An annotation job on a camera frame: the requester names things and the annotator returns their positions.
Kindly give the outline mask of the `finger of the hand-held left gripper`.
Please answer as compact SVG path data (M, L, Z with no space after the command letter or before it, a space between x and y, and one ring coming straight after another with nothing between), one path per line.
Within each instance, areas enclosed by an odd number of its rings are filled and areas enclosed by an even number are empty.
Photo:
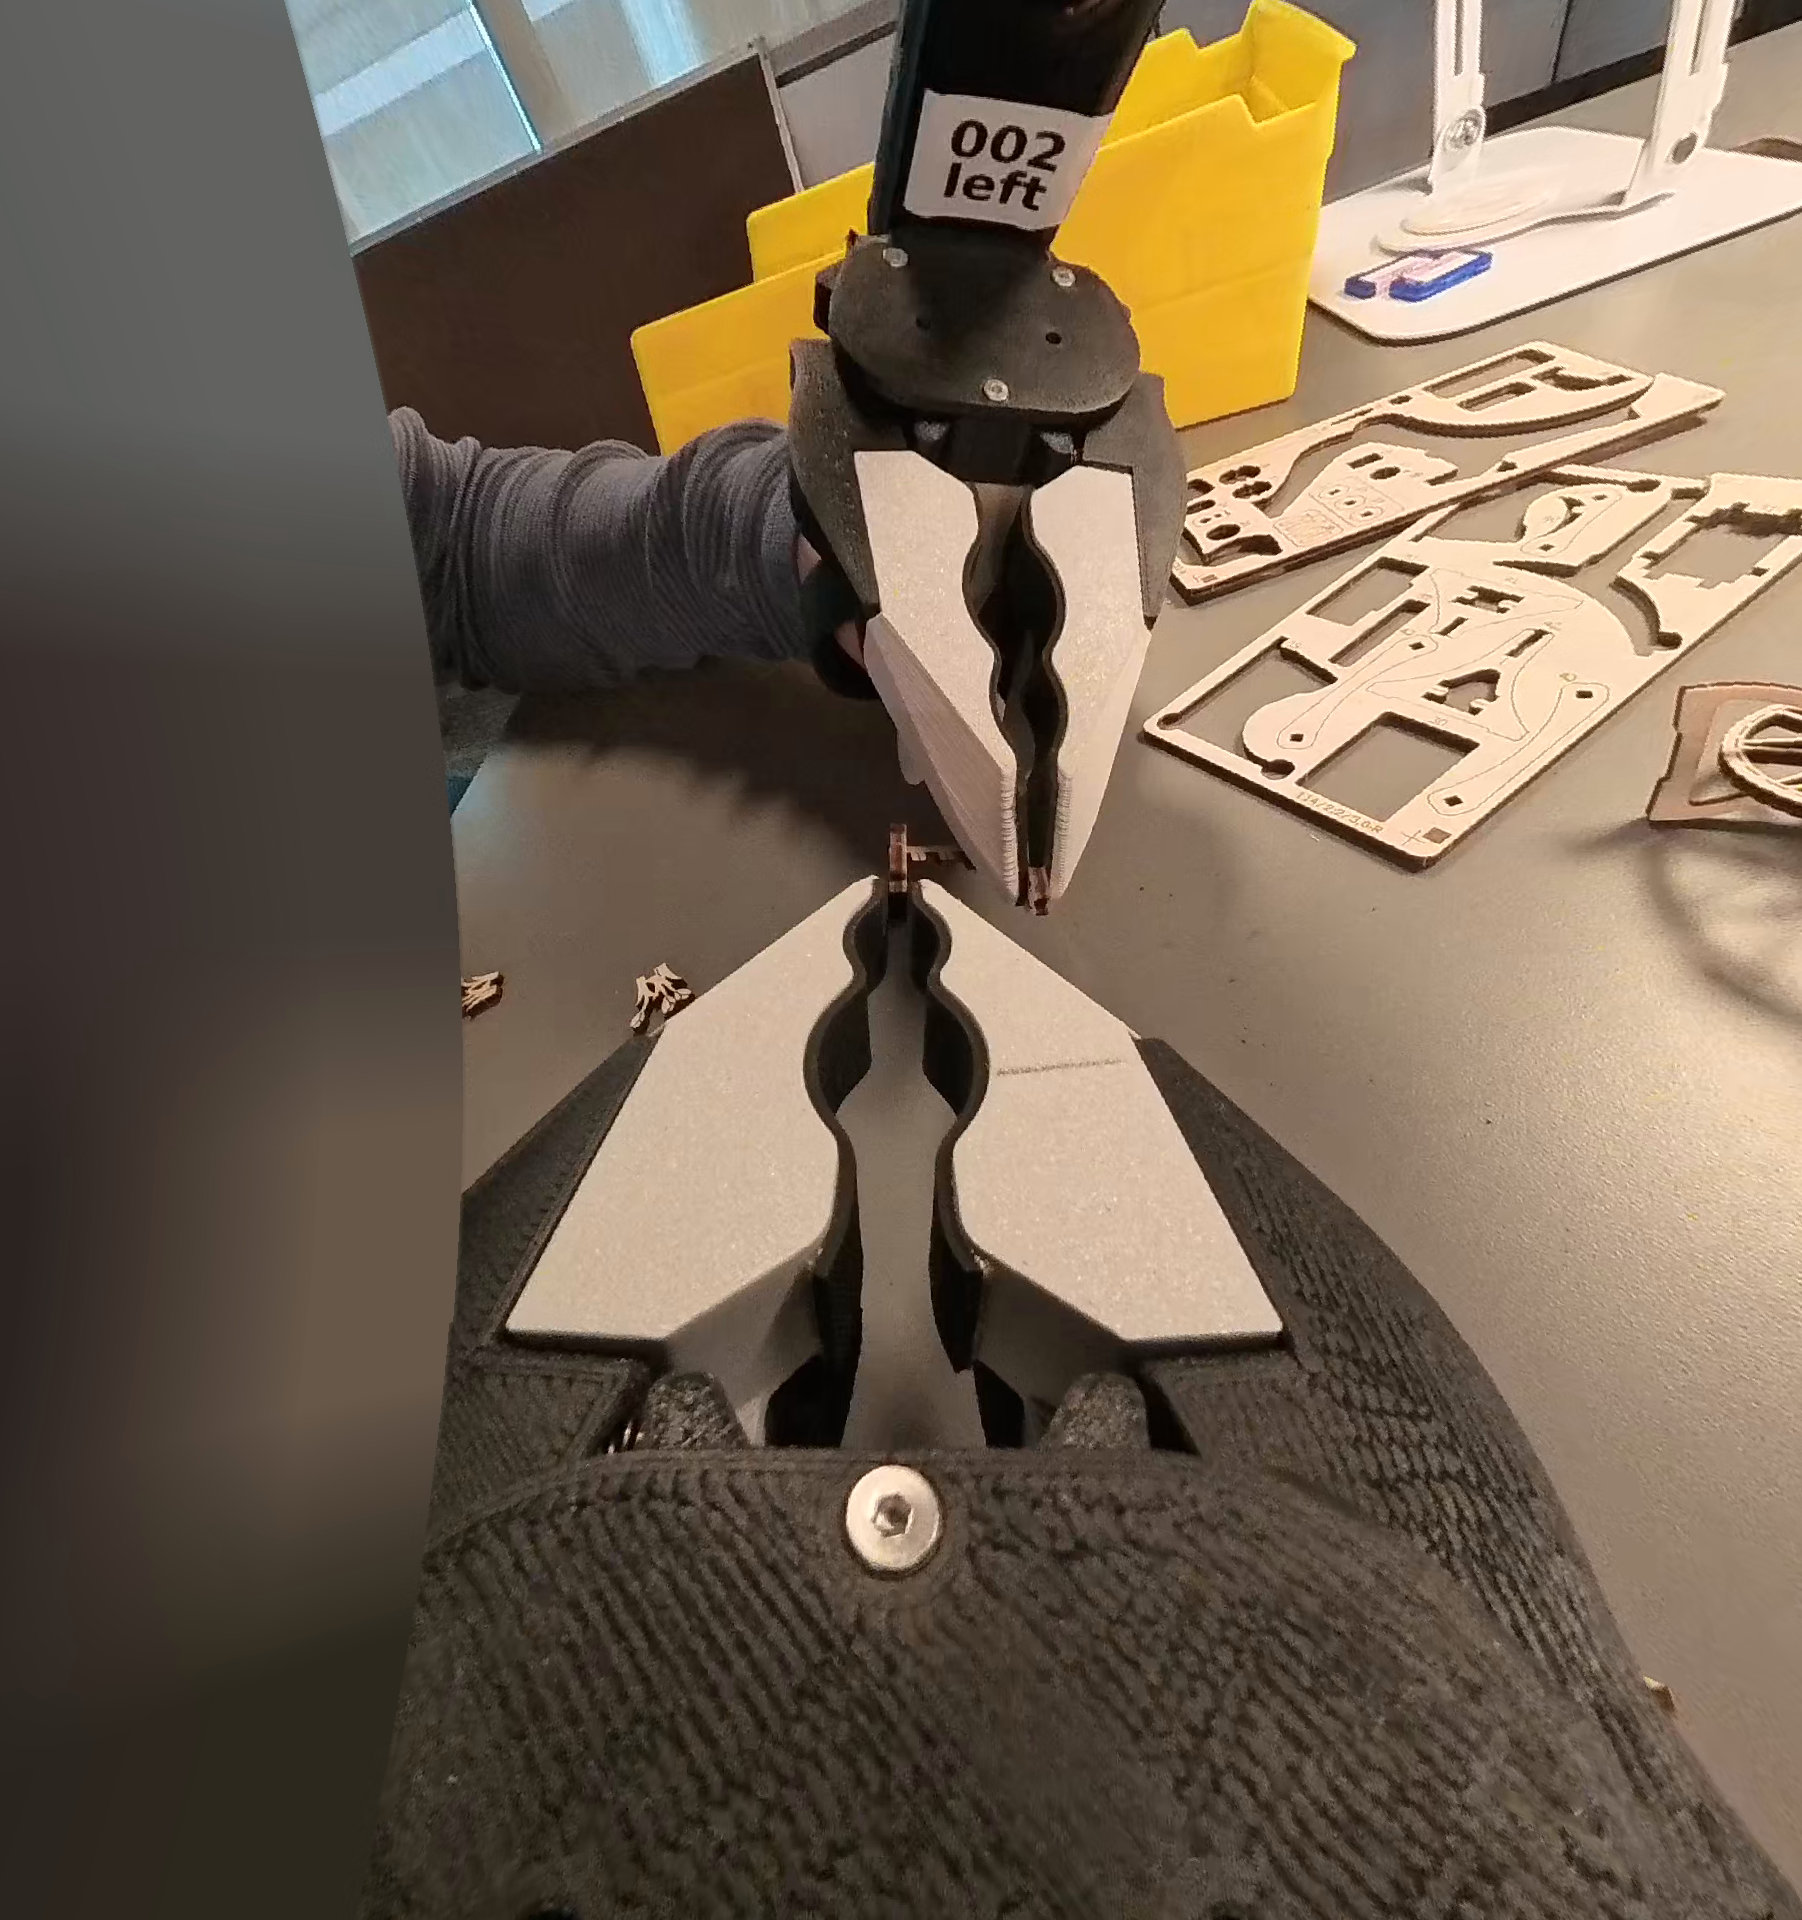
M991 606L1023 493L973 487L898 449L859 454L854 480L876 590L864 666L894 719L901 775L927 785L977 873L1029 904L1033 735L1007 616Z
M1033 491L1023 542L1034 590L1027 858L1052 864L1058 903L1101 816L1151 643L1131 477L1080 466Z

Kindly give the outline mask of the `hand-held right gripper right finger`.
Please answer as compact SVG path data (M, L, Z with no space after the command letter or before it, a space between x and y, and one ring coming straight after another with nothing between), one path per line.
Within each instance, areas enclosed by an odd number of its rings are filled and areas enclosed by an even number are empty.
M938 882L908 901L922 1075L952 1116L929 1289L952 1368L1023 1406L1273 1349L1283 1319L1125 1021Z

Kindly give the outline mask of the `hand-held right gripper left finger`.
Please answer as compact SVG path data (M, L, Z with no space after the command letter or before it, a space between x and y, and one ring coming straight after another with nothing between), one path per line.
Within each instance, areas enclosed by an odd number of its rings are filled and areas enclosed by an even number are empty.
M848 1413L863 1245L839 1109L885 958L885 886L859 880L669 1018L504 1334L710 1376L737 1413Z

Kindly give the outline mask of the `toothed wooden model part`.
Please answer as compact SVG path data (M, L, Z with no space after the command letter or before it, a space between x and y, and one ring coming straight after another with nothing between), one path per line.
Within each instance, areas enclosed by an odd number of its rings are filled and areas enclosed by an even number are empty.
M922 877L946 869L971 873L974 862L956 845L925 845L910 833L905 823L890 826L885 889L894 910L899 910L901 898Z

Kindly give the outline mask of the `wooden bicycle model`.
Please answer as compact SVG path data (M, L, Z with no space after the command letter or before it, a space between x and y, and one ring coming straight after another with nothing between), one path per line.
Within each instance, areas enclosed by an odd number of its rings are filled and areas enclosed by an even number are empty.
M1653 827L1802 826L1802 688L1684 687L1674 744L1646 807Z

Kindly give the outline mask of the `wooden part sheet square windows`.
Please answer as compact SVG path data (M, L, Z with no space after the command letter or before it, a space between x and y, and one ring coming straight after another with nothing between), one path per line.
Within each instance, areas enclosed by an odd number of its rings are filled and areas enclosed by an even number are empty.
M1802 564L1802 479L1555 468L1499 539L1416 517L1144 721L1425 872Z

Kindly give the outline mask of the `yellow plastic bin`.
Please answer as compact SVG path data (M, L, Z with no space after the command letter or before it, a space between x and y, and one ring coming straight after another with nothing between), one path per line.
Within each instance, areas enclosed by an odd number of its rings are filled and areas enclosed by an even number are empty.
M1249 4L1228 38L1176 29L1136 60L1058 256L1129 305L1140 366L1176 428L1287 399L1352 45L1313 16ZM863 232L870 162L746 219L752 282L630 337L657 446L734 421L785 421L792 339L815 282Z

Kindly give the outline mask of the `brown partition panel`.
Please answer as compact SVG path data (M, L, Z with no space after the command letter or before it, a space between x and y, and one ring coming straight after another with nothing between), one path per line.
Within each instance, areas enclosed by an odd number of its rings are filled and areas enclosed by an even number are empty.
M866 186L892 35L777 76L747 48L355 255L386 410L440 438L673 449L783 421L813 282Z

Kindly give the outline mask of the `small blue white device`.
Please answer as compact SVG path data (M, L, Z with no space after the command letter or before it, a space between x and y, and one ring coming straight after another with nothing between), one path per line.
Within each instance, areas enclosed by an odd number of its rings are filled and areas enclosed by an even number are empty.
M1349 302L1394 302L1421 305L1489 273L1493 252L1484 248L1417 250L1385 255L1345 277Z

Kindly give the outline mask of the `wooden part sheet round holes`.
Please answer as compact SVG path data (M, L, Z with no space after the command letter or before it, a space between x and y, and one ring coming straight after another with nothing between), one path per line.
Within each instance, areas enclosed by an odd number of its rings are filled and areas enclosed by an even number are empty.
M1722 393L1528 344L1193 468L1172 565L1196 606L1703 421Z

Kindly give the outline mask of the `large grid window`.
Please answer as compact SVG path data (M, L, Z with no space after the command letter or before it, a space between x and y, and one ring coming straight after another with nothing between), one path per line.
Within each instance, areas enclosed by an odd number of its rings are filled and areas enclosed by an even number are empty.
M774 79L894 4L288 2L342 230L359 245L667 88L763 57Z

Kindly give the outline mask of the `white tablet stand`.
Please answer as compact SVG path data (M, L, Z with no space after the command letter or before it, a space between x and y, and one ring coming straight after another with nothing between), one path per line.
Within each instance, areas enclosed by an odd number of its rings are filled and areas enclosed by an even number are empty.
M1448 342L1802 213L1802 160L1714 149L1728 2L1676 2L1644 137L1575 127L1489 136L1479 2L1434 4L1429 157L1324 206L1308 302L1368 342ZM1421 305L1349 302L1385 255L1484 248L1489 273Z

